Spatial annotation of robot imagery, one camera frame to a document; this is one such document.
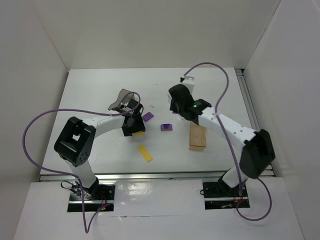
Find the yellow small lego brick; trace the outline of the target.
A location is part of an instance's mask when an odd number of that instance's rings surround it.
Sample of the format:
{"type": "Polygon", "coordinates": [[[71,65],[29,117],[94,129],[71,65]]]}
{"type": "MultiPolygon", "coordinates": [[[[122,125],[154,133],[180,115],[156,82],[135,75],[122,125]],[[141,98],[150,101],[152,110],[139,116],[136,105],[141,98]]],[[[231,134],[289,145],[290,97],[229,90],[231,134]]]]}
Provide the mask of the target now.
{"type": "Polygon", "coordinates": [[[146,134],[143,131],[139,131],[132,134],[134,137],[145,137],[146,134]]]}

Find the purple lego brick with hole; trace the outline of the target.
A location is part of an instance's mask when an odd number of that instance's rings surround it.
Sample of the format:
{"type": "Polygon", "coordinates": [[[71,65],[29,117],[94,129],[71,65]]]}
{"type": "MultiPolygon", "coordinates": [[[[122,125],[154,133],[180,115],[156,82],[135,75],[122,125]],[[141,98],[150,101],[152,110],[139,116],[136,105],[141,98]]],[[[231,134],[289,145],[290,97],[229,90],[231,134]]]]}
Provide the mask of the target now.
{"type": "Polygon", "coordinates": [[[172,131],[173,130],[173,126],[171,123],[164,123],[164,124],[161,124],[160,125],[160,130],[162,132],[165,132],[165,131],[172,131]]]}

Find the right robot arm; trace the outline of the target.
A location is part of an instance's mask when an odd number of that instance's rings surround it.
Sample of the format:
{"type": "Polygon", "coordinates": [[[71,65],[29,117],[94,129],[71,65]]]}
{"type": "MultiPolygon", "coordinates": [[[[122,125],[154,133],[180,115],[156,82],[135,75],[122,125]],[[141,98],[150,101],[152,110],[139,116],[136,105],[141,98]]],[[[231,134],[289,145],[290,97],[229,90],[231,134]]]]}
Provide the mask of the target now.
{"type": "Polygon", "coordinates": [[[276,158],[268,131],[245,127],[216,111],[203,99],[192,97],[193,79],[184,79],[168,90],[170,110],[183,119],[204,127],[227,140],[233,149],[241,151],[236,165],[220,178],[220,184],[231,189],[247,179],[256,179],[276,158]]]}

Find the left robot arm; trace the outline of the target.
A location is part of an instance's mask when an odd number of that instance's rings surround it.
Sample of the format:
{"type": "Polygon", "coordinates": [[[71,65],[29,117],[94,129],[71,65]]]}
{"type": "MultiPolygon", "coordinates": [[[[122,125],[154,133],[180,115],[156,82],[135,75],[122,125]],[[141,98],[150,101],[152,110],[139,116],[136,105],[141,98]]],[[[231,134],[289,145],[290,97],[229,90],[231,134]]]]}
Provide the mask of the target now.
{"type": "Polygon", "coordinates": [[[99,180],[92,171],[89,156],[94,140],[110,131],[121,129],[125,137],[131,137],[146,130],[141,110],[144,107],[134,99],[111,109],[106,116],[68,119],[54,144],[54,150],[66,161],[78,182],[92,194],[99,186],[99,180]]]}

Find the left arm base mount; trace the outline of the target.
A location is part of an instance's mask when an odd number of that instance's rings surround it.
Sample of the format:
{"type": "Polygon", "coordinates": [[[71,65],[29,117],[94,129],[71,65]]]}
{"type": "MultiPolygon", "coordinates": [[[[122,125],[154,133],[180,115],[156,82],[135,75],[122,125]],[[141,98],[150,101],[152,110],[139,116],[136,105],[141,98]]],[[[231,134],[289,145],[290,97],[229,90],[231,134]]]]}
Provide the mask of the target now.
{"type": "MultiPolygon", "coordinates": [[[[80,213],[82,212],[82,194],[80,186],[77,182],[62,181],[60,187],[68,190],[68,213],[80,213]]],[[[84,191],[84,211],[96,212],[98,208],[101,208],[101,212],[113,212],[114,211],[114,199],[115,199],[116,185],[113,182],[101,184],[96,193],[89,194],[84,191]]]]}

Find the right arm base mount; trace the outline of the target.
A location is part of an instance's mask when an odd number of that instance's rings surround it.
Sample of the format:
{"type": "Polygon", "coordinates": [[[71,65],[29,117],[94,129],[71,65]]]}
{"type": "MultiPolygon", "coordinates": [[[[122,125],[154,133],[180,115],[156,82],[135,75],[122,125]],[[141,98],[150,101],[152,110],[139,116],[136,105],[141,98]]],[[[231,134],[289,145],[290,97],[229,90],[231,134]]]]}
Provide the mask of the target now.
{"type": "Polygon", "coordinates": [[[239,186],[229,188],[228,185],[220,185],[217,181],[207,181],[202,183],[199,191],[204,197],[204,207],[206,210],[225,210],[239,208],[250,208],[250,202],[246,186],[244,185],[242,195],[239,186]]]}

